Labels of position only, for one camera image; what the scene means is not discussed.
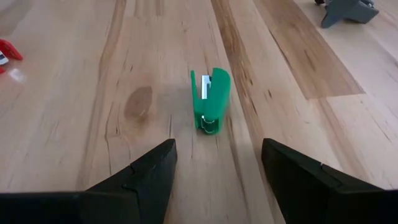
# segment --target green 3d printed part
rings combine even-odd
[[[231,78],[227,71],[214,68],[213,74],[201,77],[201,99],[197,95],[195,72],[191,71],[195,127],[206,134],[217,134],[228,106]]]

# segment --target red object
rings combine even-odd
[[[7,58],[13,58],[15,60],[24,59],[22,55],[15,49],[15,47],[8,41],[0,39],[0,51]],[[5,72],[5,69],[0,67],[0,73]]]

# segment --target wood knot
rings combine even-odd
[[[152,104],[152,87],[144,86],[136,89],[124,107],[126,119],[145,119]]]

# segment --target wood grain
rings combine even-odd
[[[307,99],[363,93],[293,0],[254,0]]]
[[[23,54],[0,76],[0,191],[83,190],[167,138],[165,223],[284,223],[261,142],[398,188],[398,4],[319,28],[312,0],[0,2]],[[224,127],[193,125],[189,71],[233,86]]]

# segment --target black plastic part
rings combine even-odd
[[[163,223],[176,163],[168,139],[85,192],[0,194],[0,223]]]
[[[324,1],[324,0],[315,0],[315,3],[318,4],[318,5],[320,5],[320,4],[324,4],[325,1]]]
[[[264,139],[262,163],[286,224],[398,223],[398,190],[383,190]]]

